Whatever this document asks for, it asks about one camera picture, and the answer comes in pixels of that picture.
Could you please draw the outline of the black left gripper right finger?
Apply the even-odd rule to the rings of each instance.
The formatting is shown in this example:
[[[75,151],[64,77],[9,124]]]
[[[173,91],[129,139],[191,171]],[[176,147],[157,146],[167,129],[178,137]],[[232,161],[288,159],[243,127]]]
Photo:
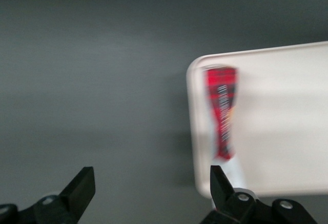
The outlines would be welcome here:
[[[300,203],[278,198],[270,206],[248,189],[233,188],[220,166],[211,166],[210,191],[215,209],[201,223],[315,223]]]

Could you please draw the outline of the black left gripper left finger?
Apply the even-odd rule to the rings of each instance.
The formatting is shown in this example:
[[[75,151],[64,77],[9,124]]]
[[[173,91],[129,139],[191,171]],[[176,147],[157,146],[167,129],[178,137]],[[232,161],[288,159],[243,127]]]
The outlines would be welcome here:
[[[58,195],[47,195],[19,210],[1,204],[1,223],[78,223],[95,195],[93,167],[84,167]]]

